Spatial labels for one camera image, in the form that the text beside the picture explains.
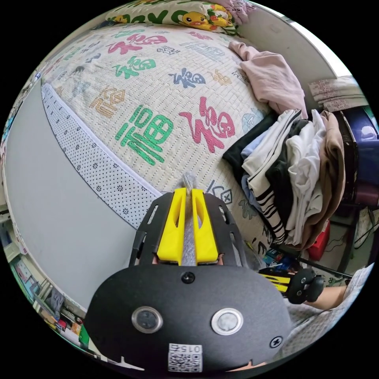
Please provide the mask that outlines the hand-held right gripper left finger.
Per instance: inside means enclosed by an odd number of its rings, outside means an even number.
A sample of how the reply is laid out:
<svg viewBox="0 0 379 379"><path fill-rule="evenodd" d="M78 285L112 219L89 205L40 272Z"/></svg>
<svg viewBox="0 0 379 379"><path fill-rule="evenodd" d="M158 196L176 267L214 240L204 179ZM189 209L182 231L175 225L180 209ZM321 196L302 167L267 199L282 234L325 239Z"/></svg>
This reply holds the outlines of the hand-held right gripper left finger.
<svg viewBox="0 0 379 379"><path fill-rule="evenodd" d="M182 263L186 218L186 188L178 188L173 193L157 257L164 263L178 266Z"/></svg>

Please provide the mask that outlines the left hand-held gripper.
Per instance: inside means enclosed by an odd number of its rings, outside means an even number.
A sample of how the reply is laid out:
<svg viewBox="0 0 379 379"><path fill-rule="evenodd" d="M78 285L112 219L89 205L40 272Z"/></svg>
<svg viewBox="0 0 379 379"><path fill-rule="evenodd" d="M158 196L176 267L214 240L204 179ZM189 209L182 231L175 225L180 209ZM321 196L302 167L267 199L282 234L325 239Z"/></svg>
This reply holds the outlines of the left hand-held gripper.
<svg viewBox="0 0 379 379"><path fill-rule="evenodd" d="M259 274L270 280L281 294L286 294L291 304L313 303L324 289L323 277L309 268L299 270L292 275L291 280L290 275L284 272L259 272Z"/></svg>

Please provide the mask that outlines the person's right hand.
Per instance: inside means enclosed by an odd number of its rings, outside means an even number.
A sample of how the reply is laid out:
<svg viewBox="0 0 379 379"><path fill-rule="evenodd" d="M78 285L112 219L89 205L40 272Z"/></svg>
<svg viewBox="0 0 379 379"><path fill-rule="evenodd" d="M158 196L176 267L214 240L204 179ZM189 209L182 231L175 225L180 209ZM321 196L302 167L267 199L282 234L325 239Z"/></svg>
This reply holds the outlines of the person's right hand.
<svg viewBox="0 0 379 379"><path fill-rule="evenodd" d="M249 369L253 369L253 368L264 366L264 365L266 365L266 362L262 362L260 364L253 365L252 361L250 361L246 366L239 367L239 368L236 368L236 369L232 369L232 370L229 370L228 372L249 370Z"/></svg>

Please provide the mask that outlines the person's left hand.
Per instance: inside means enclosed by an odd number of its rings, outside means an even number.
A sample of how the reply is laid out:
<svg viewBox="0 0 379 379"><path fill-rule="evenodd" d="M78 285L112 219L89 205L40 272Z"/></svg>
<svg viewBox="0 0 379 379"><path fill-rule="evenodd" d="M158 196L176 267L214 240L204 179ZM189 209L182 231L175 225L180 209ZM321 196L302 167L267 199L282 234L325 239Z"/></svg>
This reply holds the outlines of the person's left hand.
<svg viewBox="0 0 379 379"><path fill-rule="evenodd" d="M317 300L314 302L306 301L305 304L323 311L332 309L335 303L334 290L334 287L325 287Z"/></svg>

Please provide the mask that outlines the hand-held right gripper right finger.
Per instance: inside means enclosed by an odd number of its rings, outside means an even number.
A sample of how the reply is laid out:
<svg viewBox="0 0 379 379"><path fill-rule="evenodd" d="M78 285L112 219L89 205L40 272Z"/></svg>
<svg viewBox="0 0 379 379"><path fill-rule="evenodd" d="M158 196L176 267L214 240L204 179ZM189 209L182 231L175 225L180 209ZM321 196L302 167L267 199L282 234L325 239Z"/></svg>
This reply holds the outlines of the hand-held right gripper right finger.
<svg viewBox="0 0 379 379"><path fill-rule="evenodd" d="M218 261L219 253L204 193L200 189L193 189L191 197L195 263L214 264Z"/></svg>

